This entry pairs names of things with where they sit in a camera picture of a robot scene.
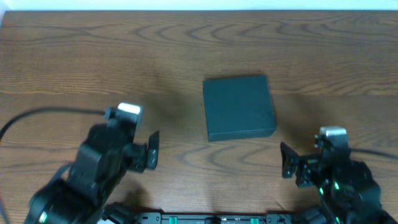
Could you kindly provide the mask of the dark green box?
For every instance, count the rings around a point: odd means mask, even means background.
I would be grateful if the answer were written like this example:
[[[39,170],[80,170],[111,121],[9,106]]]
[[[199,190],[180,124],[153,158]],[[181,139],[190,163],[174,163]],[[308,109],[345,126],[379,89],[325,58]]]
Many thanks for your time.
[[[276,131],[265,75],[205,80],[203,99],[209,142],[269,137]]]

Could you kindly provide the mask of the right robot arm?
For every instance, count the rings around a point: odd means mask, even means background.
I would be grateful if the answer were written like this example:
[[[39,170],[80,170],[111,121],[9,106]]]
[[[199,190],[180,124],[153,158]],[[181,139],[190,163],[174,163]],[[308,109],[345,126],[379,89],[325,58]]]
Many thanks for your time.
[[[280,144],[282,177],[298,187],[314,186],[321,204],[298,215],[298,223],[397,224],[381,205],[381,188],[365,162],[350,158],[348,135],[319,134],[319,154],[298,155]]]

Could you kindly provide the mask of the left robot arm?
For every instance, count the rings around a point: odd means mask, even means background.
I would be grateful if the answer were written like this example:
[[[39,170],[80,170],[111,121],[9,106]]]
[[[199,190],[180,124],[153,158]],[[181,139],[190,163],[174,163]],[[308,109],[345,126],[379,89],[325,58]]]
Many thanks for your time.
[[[146,144],[134,135],[143,108],[120,103],[104,112],[106,123],[93,125],[75,161],[56,172],[29,202],[26,223],[96,223],[102,209],[127,171],[142,173],[157,167],[159,132]]]

